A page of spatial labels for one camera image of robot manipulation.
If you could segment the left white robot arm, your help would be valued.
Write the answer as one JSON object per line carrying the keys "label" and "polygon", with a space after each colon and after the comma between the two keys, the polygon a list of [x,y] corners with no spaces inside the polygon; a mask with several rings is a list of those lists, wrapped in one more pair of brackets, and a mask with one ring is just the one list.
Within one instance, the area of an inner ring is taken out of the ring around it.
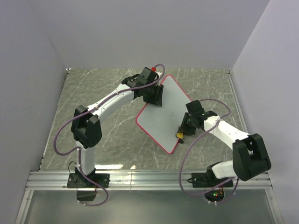
{"label": "left white robot arm", "polygon": [[102,138],[101,124],[118,108],[136,98],[145,103],[162,106],[163,85],[156,72],[145,68],[140,74],[122,80],[117,88],[98,102],[75,109],[71,132],[76,142],[78,163],[74,170],[79,184],[88,188],[95,183],[94,148]]}

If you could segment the yellow whiteboard eraser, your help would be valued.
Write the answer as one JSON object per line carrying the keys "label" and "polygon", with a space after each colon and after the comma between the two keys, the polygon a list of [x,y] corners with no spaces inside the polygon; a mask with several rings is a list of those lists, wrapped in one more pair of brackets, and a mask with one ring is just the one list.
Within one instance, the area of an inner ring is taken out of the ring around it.
{"label": "yellow whiteboard eraser", "polygon": [[176,137],[179,138],[179,139],[183,139],[184,138],[184,134],[183,133],[176,133]]}

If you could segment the red framed whiteboard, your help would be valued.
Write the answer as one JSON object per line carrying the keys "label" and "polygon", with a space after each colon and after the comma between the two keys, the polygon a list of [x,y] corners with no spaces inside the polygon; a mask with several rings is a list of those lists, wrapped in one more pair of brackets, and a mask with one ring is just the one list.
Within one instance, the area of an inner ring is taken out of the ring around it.
{"label": "red framed whiteboard", "polygon": [[176,137],[178,127],[187,112],[186,104],[191,102],[191,98],[170,74],[161,84],[164,86],[163,105],[158,107],[146,104],[138,113],[135,122],[166,153],[172,154],[179,142],[179,138]]}

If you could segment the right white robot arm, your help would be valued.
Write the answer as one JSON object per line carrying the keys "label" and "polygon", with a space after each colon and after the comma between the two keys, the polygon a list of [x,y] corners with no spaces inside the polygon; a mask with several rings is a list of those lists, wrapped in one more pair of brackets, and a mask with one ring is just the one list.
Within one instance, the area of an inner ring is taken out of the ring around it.
{"label": "right white robot arm", "polygon": [[198,114],[185,113],[176,137],[182,139],[201,129],[210,133],[232,150],[232,160],[221,161],[207,168],[206,181],[218,186],[223,178],[238,177],[247,181],[271,169],[271,161],[263,138],[259,134],[243,132],[212,111]]}

